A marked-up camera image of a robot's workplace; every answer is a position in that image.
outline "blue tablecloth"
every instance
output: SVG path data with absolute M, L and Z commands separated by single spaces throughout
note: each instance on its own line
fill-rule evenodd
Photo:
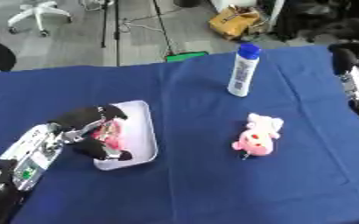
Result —
M 246 98 L 226 91 L 234 54 L 148 66 L 0 74 L 0 154 L 70 109 L 149 103 L 155 162 L 98 171 L 65 150 L 14 223 L 321 224 L 359 221 L 359 117 L 321 46 L 264 51 Z M 285 120 L 269 157 L 230 145 L 249 112 Z

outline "pink plush toy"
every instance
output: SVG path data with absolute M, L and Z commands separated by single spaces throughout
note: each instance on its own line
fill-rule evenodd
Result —
M 278 139 L 278 131 L 283 126 L 283 120 L 257 114 L 249 114 L 248 124 L 237 142 L 232 144 L 234 150 L 242 151 L 243 159 L 249 155 L 267 156 L 273 151 L 272 138 Z

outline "green object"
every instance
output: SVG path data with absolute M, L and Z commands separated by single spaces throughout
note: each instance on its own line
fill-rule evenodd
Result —
M 28 167 L 27 169 L 25 169 L 22 173 L 22 178 L 23 179 L 29 179 L 35 172 L 35 169 L 33 167 Z
M 29 179 L 31 177 L 31 173 L 29 171 L 23 171 L 22 177 L 23 179 Z
M 208 52 L 184 52 L 165 57 L 166 62 L 175 62 L 208 55 Z

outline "pink object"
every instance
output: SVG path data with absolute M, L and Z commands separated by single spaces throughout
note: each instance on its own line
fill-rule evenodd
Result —
M 110 149 L 123 150 L 121 133 L 122 133 L 121 120 L 113 119 L 111 121 L 104 123 L 99 130 L 96 130 L 92 134 L 92 137 L 103 142 Z
M 272 138 L 278 139 L 283 120 L 257 114 L 249 114 L 248 124 L 237 142 L 232 144 L 236 151 L 246 151 L 253 156 L 266 156 L 273 152 Z

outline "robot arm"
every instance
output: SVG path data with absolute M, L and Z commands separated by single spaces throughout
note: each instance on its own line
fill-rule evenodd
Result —
M 105 144 L 91 136 L 113 118 L 125 120 L 127 115 L 111 105 L 76 109 L 22 135 L 0 156 L 0 224 L 10 222 L 66 144 L 91 158 L 132 159 L 128 151 L 108 153 Z

